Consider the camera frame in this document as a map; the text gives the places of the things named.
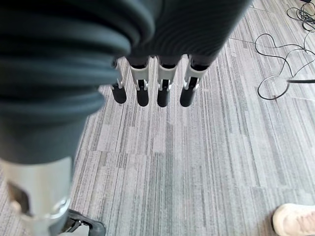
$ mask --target tangled wire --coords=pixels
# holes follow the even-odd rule
[[[314,14],[311,14],[309,12],[307,12],[305,10],[305,6],[307,4],[311,4],[313,7],[314,7]],[[291,11],[292,9],[296,10],[296,16],[297,18],[294,18],[292,16],[289,15],[289,11]],[[281,45],[281,46],[277,46],[276,43],[275,43],[275,40],[273,39],[273,37],[268,34],[268,33],[263,33],[261,34],[255,41],[255,49],[256,51],[260,54],[260,55],[263,55],[263,56],[266,56],[266,57],[272,57],[272,58],[280,58],[283,60],[283,65],[281,67],[281,70],[280,72],[278,73],[278,75],[272,75],[272,76],[269,76],[268,78],[265,78],[264,80],[262,80],[258,86],[258,89],[257,89],[257,93],[258,93],[258,96],[261,97],[262,99],[265,99],[265,100],[275,100],[275,99],[278,99],[279,97],[283,96],[289,89],[290,87],[290,84],[311,84],[311,83],[315,83],[315,80],[294,80],[293,78],[303,69],[305,68],[306,66],[310,65],[311,63],[313,63],[315,61],[312,60],[308,63],[306,63],[305,65],[303,65],[297,72],[293,73],[292,69],[291,69],[291,66],[289,64],[289,62],[287,61],[287,58],[288,56],[294,52],[294,51],[299,51],[299,50],[303,50],[305,51],[306,53],[310,53],[312,55],[315,56],[315,53],[309,49],[306,48],[306,45],[305,45],[305,42],[306,42],[306,39],[307,37],[309,36],[310,33],[312,32],[315,32],[315,18],[313,18],[313,16],[315,16],[315,5],[312,3],[312,2],[309,2],[309,3],[305,3],[302,5],[302,7],[299,9],[299,8],[296,8],[296,7],[291,7],[289,8],[287,11],[286,11],[288,17],[294,19],[294,20],[297,20],[297,21],[301,21],[302,22],[302,27],[303,29],[305,29],[306,31],[308,31],[308,34],[305,36],[304,38],[304,42],[303,42],[303,46],[301,45],[298,45],[298,44],[285,44],[285,45]],[[280,57],[280,56],[275,56],[275,55],[268,55],[268,54],[264,54],[262,52],[260,52],[258,49],[257,49],[257,41],[259,40],[259,38],[263,37],[263,36],[268,36],[272,39],[272,42],[273,42],[273,45],[274,45],[274,48],[283,48],[283,47],[287,47],[287,46],[296,46],[297,48],[296,49],[293,49],[291,50],[286,56],[285,58],[283,57]],[[268,98],[268,97],[264,97],[261,95],[260,93],[260,88],[262,86],[262,84],[264,82],[266,82],[267,80],[269,79],[272,79],[272,78],[275,78],[275,77],[278,77],[281,75],[281,73],[283,72],[284,70],[284,66],[287,65],[288,68],[289,68],[289,71],[290,71],[290,74],[291,74],[291,77],[292,79],[289,79],[287,80],[287,86],[284,90],[284,92],[282,92],[280,95],[278,96],[274,96],[272,98]]]

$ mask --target metal joint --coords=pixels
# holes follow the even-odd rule
[[[136,89],[138,91],[140,89],[148,90],[149,64],[145,68],[141,68],[141,69],[131,67],[131,73],[132,73],[133,82],[136,85]]]
[[[117,77],[117,79],[116,79],[117,83],[116,83],[116,84],[113,84],[113,85],[118,85],[118,88],[119,88],[119,89],[122,89],[122,88],[124,87],[124,84],[123,84],[123,77],[122,77],[122,71],[121,71],[121,69],[120,69],[120,66],[119,66],[119,63],[118,63],[118,62],[116,62],[115,69],[118,71],[118,77]]]
[[[162,91],[163,90],[163,81],[167,80],[168,85],[167,85],[167,91],[170,91],[172,88],[172,84],[174,81],[174,76],[176,72],[177,66],[174,68],[165,68],[161,64],[158,65],[158,90]]]
[[[205,75],[207,69],[205,70],[195,70],[191,67],[191,58],[189,59],[189,64],[186,69],[185,74],[185,80],[184,80],[184,89],[188,90],[190,87],[191,78],[197,78],[197,82],[193,88],[193,90],[196,90],[199,88],[200,80]]]

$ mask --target person's foot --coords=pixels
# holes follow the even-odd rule
[[[275,211],[272,221],[280,236],[315,235],[315,206],[284,204]]]

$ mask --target gray carpet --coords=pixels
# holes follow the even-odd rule
[[[130,68],[121,60],[127,102],[89,117],[75,162],[72,208],[102,221],[108,236],[272,236],[280,204],[315,203],[315,86],[292,85],[277,101],[258,98],[259,82],[282,61],[255,52],[268,32],[276,43],[303,43],[306,33],[285,12],[298,0],[256,0],[209,68],[189,108],[179,104],[188,59],[176,72],[168,107],[157,105],[157,60],[150,61],[150,103],[136,103]],[[315,35],[307,41],[315,51]],[[271,48],[261,50],[285,55]],[[289,59],[296,71],[312,57]],[[315,66],[298,79],[314,78]],[[279,94],[288,69],[262,88]],[[0,192],[5,192],[3,181]],[[0,234],[23,235],[0,197]]]

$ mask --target black fingertip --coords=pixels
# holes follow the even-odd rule
[[[162,91],[157,92],[157,104],[160,107],[166,107],[169,103],[170,91],[167,91],[166,88],[163,88]]]
[[[181,99],[180,99],[181,105],[183,107],[190,106],[193,101],[194,94],[195,94],[195,91],[193,90],[193,88],[189,88],[188,90],[183,88]]]
[[[147,106],[149,103],[148,90],[144,90],[143,88],[141,88],[140,90],[137,90],[137,100],[138,100],[138,104],[141,107]]]
[[[113,92],[113,96],[116,102],[123,104],[126,102],[127,100],[127,95],[126,95],[126,91],[125,88],[119,88],[118,84],[117,85],[113,85],[114,89],[112,89]]]

